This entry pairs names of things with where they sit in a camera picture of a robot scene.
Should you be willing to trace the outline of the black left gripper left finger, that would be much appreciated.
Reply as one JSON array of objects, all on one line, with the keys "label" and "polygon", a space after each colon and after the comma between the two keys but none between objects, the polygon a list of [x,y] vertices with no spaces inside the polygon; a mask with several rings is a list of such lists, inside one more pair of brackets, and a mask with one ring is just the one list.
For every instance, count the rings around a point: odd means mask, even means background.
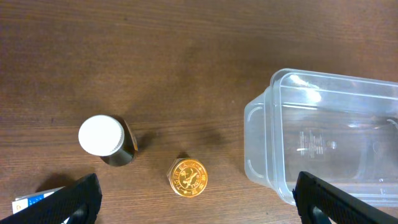
[{"label": "black left gripper left finger", "polygon": [[54,224],[66,219],[71,224],[94,224],[101,200],[100,183],[92,173],[1,220],[1,224]]}]

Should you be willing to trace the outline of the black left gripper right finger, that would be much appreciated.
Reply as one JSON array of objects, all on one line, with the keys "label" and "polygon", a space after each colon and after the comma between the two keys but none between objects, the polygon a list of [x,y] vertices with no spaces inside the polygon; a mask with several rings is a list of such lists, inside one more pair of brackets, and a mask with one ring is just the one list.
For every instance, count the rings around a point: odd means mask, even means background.
[{"label": "black left gripper right finger", "polygon": [[397,218],[370,206],[309,172],[301,171],[292,191],[302,223],[397,223]]}]

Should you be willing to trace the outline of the dark bottle white cap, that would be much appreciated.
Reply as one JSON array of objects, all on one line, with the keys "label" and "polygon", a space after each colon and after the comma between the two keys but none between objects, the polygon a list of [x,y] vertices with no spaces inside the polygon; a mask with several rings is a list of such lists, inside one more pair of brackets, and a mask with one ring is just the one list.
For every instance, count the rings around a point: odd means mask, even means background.
[{"label": "dark bottle white cap", "polygon": [[78,141],[84,151],[113,167],[130,164],[139,150],[131,128],[116,115],[99,114],[85,120],[79,128]]}]

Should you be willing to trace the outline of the clear plastic container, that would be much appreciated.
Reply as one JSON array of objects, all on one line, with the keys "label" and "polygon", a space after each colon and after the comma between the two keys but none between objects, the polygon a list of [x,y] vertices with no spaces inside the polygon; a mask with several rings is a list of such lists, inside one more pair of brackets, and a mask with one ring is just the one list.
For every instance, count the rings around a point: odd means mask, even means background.
[{"label": "clear plastic container", "polygon": [[397,206],[397,83],[284,68],[244,109],[244,171],[288,204],[309,172]]}]

